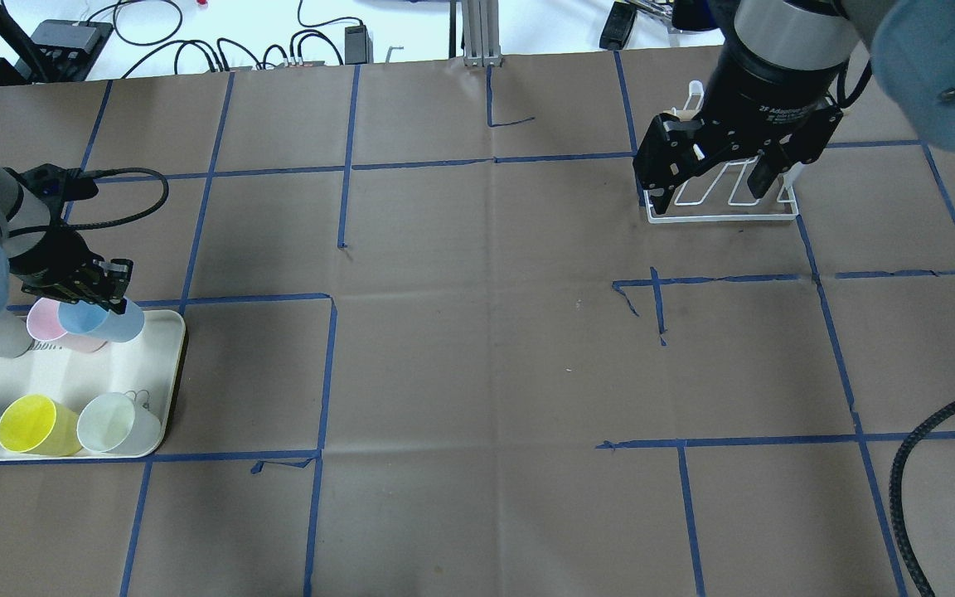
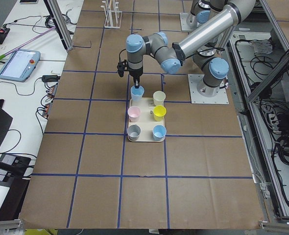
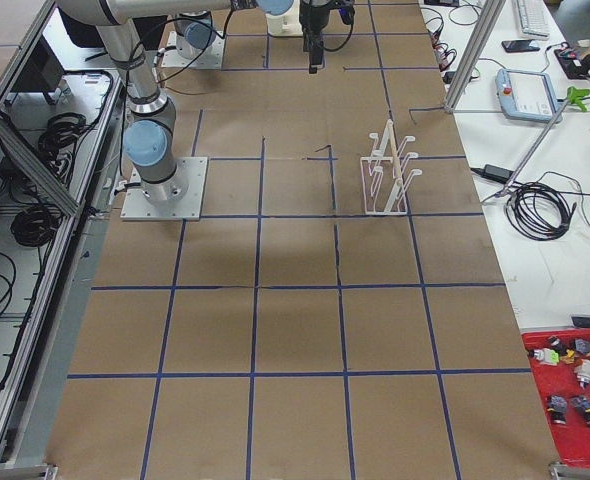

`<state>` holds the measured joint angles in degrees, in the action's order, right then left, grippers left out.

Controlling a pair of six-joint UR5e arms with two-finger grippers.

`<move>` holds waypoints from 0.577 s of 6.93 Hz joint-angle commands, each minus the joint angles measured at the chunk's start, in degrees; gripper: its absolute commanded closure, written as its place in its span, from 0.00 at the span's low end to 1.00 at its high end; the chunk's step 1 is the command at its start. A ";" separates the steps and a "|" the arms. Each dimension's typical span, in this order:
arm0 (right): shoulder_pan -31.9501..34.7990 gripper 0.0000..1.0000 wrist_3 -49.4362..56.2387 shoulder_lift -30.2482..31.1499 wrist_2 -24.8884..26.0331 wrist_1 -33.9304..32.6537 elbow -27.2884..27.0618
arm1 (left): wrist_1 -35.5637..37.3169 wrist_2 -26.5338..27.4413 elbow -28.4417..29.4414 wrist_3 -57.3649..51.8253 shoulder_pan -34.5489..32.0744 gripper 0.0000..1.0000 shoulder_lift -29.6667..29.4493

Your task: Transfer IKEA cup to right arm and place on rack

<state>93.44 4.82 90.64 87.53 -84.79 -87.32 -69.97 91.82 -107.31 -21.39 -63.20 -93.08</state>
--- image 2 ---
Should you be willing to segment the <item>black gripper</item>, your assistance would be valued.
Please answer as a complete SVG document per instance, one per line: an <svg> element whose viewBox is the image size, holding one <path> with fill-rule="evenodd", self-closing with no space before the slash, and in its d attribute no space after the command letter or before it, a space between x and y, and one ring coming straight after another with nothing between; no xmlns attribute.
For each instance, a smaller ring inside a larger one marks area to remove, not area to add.
<svg viewBox="0 0 289 235"><path fill-rule="evenodd" d="M140 77L143 74L143 67L139 69L129 69L129 74L133 77L133 81L135 83L135 87L138 88L140 85Z"/></svg>

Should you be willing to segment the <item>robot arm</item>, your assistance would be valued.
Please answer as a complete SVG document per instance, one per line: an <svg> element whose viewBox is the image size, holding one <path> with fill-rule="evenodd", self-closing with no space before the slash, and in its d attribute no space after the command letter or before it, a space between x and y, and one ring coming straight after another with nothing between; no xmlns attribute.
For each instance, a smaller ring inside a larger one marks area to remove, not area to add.
<svg viewBox="0 0 289 235"><path fill-rule="evenodd" d="M220 12L225 5L224 0L193 0L186 24L192 30L206 23L211 11Z"/></svg>
<svg viewBox="0 0 289 235"><path fill-rule="evenodd" d="M118 63L118 74L125 71L132 76L136 88L140 86L143 74L143 56L152 56L168 74L175 74L187 58L202 52L218 49L219 34L228 32L240 24L251 13L255 5L253 0L195 0L191 7L191 16L201 20L199 13L209 10L210 14L185 39L172 43L168 47L168 39L164 32L156 32L148 36L131 34L126 38L127 59Z"/></svg>

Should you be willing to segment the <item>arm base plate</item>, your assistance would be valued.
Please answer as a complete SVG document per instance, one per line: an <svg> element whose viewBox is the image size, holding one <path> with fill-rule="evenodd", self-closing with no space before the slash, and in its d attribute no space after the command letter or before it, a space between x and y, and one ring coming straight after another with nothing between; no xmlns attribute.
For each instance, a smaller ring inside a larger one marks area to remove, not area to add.
<svg viewBox="0 0 289 235"><path fill-rule="evenodd" d="M203 74L188 74L188 83L192 104L228 105L227 91L223 81L218 87L212 88L204 83Z"/></svg>
<svg viewBox="0 0 289 235"><path fill-rule="evenodd" d="M182 32L192 32L199 27L197 14L193 15L192 13L180 13L179 17Z"/></svg>

